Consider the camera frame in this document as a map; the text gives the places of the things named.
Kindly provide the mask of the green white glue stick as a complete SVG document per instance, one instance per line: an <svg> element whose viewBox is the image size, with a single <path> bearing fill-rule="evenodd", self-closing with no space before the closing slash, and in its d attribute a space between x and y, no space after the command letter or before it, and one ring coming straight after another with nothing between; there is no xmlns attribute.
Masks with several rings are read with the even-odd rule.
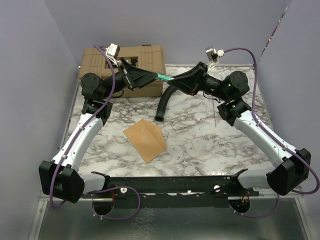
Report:
<svg viewBox="0 0 320 240"><path fill-rule="evenodd" d="M157 79L159 79L159 80L161 80L161 81L168 82L168 81L173 80L174 78L173 78L173 77L170 77L170 76L167 76L167 75L158 74L158 75L157 75Z"/></svg>

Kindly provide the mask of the brown paper envelope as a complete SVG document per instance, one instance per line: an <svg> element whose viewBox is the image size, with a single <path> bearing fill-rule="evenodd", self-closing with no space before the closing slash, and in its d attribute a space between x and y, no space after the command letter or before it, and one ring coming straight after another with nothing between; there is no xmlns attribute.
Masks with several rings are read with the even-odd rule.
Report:
<svg viewBox="0 0 320 240"><path fill-rule="evenodd" d="M128 127L123 133L145 163L149 163L167 149L161 128L145 119Z"/></svg>

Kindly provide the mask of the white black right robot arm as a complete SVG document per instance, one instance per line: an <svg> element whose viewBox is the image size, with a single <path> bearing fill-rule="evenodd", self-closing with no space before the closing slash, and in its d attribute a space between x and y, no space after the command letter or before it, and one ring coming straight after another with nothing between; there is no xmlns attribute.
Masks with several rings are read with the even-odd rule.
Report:
<svg viewBox="0 0 320 240"><path fill-rule="evenodd" d="M170 78L168 84L190 96L201 91L223 101L217 107L220 117L245 134L270 160L271 168L244 170L231 181L229 189L234 195L240 196L250 188L269 188L285 196L308 178L311 153L289 144L253 115L242 98L250 90L244 72L234 71L219 80L207 73L205 63L199 62Z"/></svg>

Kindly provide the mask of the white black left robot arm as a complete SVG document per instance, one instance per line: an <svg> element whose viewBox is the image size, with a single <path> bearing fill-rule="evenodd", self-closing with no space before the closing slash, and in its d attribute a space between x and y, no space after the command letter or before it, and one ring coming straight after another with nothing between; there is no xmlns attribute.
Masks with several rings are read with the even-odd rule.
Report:
<svg viewBox="0 0 320 240"><path fill-rule="evenodd" d="M117 69L106 79L93 72L82 76L84 104L77 127L52 160L43 161L38 169L42 191L50 201L58 198L76 203L86 193L94 192L101 198L110 193L106 175L98 172L79 175L82 159L111 115L113 94L124 88L143 88L158 77L157 73L137 68L124 58L120 59Z"/></svg>

